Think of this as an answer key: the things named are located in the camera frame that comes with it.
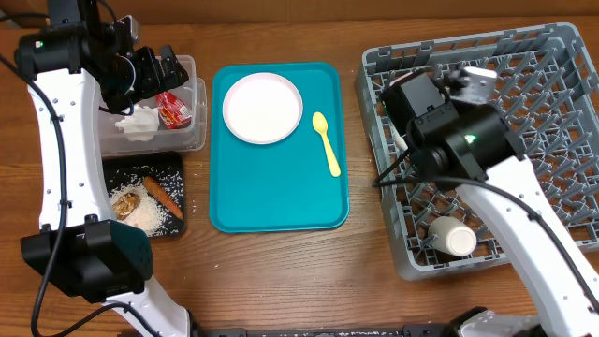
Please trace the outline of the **white napkin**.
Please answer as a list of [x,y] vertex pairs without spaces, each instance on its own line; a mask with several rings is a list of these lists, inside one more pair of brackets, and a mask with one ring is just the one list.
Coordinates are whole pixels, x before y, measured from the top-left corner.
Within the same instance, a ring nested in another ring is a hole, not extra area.
[[116,122],[115,126],[123,131],[130,141],[149,141],[160,126],[158,108],[136,104],[134,113]]

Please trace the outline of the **red snack wrapper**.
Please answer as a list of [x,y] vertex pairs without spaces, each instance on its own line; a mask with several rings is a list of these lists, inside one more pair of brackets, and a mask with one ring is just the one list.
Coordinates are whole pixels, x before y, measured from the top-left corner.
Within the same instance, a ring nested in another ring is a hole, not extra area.
[[191,110],[174,94],[165,91],[156,96],[159,116],[167,129],[180,129],[192,120]]

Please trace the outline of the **brown sausage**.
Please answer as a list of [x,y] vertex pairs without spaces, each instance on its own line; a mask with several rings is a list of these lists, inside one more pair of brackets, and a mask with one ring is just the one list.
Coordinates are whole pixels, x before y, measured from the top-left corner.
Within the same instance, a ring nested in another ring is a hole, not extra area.
[[176,218],[183,220],[183,212],[180,207],[154,178],[145,177],[143,186],[152,197],[165,206]]

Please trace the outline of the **large white plate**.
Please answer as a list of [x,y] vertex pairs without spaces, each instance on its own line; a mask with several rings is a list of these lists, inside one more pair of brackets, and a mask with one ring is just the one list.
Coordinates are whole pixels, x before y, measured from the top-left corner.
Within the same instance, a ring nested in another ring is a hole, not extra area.
[[255,145],[276,143],[300,124],[303,99],[296,85],[270,72],[236,81],[223,100],[223,119],[238,139]]

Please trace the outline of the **brown food scraps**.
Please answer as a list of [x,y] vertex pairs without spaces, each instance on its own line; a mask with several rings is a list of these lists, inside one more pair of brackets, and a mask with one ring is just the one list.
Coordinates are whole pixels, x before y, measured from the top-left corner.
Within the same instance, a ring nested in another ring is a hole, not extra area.
[[139,195],[127,192],[117,198],[112,204],[112,208],[117,215],[118,220],[124,220],[128,217],[140,204]]

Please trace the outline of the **white rice pile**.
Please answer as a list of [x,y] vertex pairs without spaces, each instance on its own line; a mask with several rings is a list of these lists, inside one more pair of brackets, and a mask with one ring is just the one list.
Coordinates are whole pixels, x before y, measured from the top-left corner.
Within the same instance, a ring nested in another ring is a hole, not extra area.
[[121,222],[144,230],[149,238],[182,234],[185,222],[147,192],[143,186],[145,177],[154,178],[183,212],[183,174],[180,168],[170,164],[116,168],[105,172],[110,204],[127,192],[140,197],[139,206]]

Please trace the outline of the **yellow plastic spoon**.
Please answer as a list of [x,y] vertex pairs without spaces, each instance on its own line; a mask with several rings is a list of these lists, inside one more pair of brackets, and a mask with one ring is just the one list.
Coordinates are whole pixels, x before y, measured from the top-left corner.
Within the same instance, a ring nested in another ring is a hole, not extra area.
[[317,111],[313,115],[313,129],[316,133],[318,133],[322,139],[328,166],[329,173],[332,177],[339,177],[341,175],[341,168],[339,166],[336,155],[332,149],[332,146],[328,137],[328,129],[329,125],[327,119],[324,114],[320,111]]

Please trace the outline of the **white cup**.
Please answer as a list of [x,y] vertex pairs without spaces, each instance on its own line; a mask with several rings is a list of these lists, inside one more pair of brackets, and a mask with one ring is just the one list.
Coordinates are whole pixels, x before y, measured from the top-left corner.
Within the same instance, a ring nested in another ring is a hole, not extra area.
[[476,248],[475,233],[459,219],[440,216],[429,225],[428,236],[434,238],[431,247],[457,257],[470,255]]

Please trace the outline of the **grey dishwasher rack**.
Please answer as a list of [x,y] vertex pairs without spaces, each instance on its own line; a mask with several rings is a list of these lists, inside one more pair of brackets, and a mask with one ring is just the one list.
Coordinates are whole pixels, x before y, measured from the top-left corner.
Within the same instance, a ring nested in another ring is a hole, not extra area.
[[[362,122],[384,175],[382,212],[396,272],[414,281],[505,263],[500,244],[454,192],[401,184],[413,169],[380,102],[398,77],[442,77],[462,66],[493,70],[491,103],[522,138],[535,175],[578,248],[598,248],[598,74],[576,27],[567,22],[448,37],[366,50],[356,92]],[[453,216],[476,234],[464,257],[437,251],[429,224]]]

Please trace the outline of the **small white bowl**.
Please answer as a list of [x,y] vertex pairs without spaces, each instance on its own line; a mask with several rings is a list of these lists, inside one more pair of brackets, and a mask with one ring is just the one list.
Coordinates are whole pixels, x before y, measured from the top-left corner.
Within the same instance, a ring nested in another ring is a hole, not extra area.
[[394,143],[396,145],[396,147],[401,150],[402,152],[405,152],[409,149],[407,143],[405,142],[403,136],[401,136],[399,134],[399,132],[397,131],[397,129],[392,125],[390,127],[390,131],[391,131],[391,136],[394,140]]

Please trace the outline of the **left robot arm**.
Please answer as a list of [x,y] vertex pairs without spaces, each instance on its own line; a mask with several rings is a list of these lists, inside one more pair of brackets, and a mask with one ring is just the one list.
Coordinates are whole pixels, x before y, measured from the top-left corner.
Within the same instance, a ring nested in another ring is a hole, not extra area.
[[130,115],[140,100],[182,86],[170,46],[140,47],[133,18],[102,21],[97,1],[51,1],[49,24],[24,36],[9,69],[32,97],[44,196],[23,260],[69,297],[114,311],[143,336],[199,336],[201,326],[153,275],[145,232],[119,222],[106,188],[98,114]]

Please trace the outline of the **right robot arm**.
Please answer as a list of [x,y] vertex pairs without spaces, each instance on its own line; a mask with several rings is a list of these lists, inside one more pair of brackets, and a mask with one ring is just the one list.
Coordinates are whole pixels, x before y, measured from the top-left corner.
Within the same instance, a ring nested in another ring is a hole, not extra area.
[[477,307],[446,324],[447,336],[595,336],[598,274],[553,211],[522,140],[489,99],[494,71],[466,67],[438,81],[418,70],[380,100],[416,175],[394,184],[454,190],[500,244],[537,309],[497,315]]

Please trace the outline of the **clear plastic storage bin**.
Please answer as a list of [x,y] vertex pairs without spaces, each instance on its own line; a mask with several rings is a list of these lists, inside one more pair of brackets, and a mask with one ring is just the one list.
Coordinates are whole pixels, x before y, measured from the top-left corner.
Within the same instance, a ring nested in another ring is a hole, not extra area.
[[100,111],[98,129],[103,157],[195,151],[204,146],[208,111],[205,82],[197,77],[196,63],[192,56],[181,54],[177,55],[177,59],[189,75],[189,80],[170,92],[190,110],[191,121],[182,128],[168,129],[158,119],[160,126],[154,132],[125,133],[116,125],[124,116]]

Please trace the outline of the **black plastic tray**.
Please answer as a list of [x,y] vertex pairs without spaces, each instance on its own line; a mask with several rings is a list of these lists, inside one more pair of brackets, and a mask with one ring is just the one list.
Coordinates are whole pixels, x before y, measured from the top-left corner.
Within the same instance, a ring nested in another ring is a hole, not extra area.
[[152,166],[165,164],[174,165],[175,167],[180,168],[183,174],[182,157],[175,152],[165,152],[105,158],[103,160],[104,177],[107,170],[142,165]]

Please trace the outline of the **teal serving tray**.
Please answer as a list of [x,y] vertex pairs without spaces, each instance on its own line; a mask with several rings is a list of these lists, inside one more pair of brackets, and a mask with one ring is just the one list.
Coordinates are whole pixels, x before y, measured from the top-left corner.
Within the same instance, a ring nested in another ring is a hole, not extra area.
[[[292,81],[303,115],[287,138],[254,145],[235,137],[223,119],[223,100],[239,79],[270,72]],[[341,175],[332,177],[313,115],[327,119]],[[209,215],[225,233],[334,229],[349,215],[343,101],[337,70],[324,62],[226,66],[212,81]]]

